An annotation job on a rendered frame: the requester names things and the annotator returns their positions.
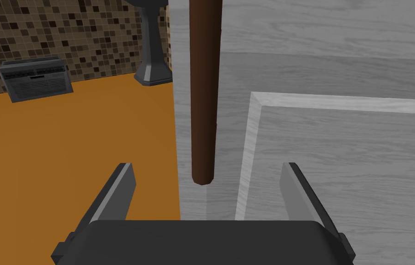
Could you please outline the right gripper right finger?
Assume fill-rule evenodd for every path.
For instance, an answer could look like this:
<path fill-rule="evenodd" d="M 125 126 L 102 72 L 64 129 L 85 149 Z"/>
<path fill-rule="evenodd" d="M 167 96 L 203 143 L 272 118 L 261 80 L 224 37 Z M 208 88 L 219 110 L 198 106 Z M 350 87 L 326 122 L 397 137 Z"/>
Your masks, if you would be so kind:
<path fill-rule="evenodd" d="M 334 237 L 340 237 L 330 215 L 296 163 L 283 163 L 279 186 L 289 220 L 316 221 Z"/>

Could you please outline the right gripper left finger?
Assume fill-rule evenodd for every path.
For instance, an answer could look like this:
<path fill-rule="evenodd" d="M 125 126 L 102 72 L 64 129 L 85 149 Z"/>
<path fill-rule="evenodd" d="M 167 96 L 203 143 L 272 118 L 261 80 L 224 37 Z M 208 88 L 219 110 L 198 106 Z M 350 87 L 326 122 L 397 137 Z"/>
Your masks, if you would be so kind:
<path fill-rule="evenodd" d="M 76 232 L 96 220 L 125 220 L 135 188 L 132 164 L 119 164 L 77 225 Z"/>

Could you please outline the grey wooden door leaf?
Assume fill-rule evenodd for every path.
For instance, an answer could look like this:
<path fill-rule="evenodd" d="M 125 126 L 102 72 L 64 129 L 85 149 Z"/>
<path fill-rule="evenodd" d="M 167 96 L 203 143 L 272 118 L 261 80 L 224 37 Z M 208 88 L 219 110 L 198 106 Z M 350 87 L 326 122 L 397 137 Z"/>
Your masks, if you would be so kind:
<path fill-rule="evenodd" d="M 190 2 L 169 0 L 181 218 L 286 220 L 294 162 L 355 265 L 415 265 L 415 0 L 223 0 L 213 182 L 191 178 Z"/>

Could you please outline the grey air conditioner unit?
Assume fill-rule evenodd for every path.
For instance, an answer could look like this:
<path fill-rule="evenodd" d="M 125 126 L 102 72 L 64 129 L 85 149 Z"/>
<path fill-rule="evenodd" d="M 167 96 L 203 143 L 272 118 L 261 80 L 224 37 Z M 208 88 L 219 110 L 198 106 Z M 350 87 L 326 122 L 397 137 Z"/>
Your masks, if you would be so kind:
<path fill-rule="evenodd" d="M 73 92 L 66 63 L 59 56 L 4 61 L 0 77 L 13 103 Z"/>

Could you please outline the grey pedestal sink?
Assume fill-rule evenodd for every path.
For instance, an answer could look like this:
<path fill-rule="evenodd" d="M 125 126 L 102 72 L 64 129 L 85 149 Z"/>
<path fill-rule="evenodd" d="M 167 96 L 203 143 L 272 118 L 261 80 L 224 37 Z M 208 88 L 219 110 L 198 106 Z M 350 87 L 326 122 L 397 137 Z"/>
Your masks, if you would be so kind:
<path fill-rule="evenodd" d="M 159 32 L 159 11 L 168 0 L 124 0 L 135 6 L 141 16 L 142 61 L 134 75 L 142 86 L 172 82 L 172 71 L 164 60 Z"/>

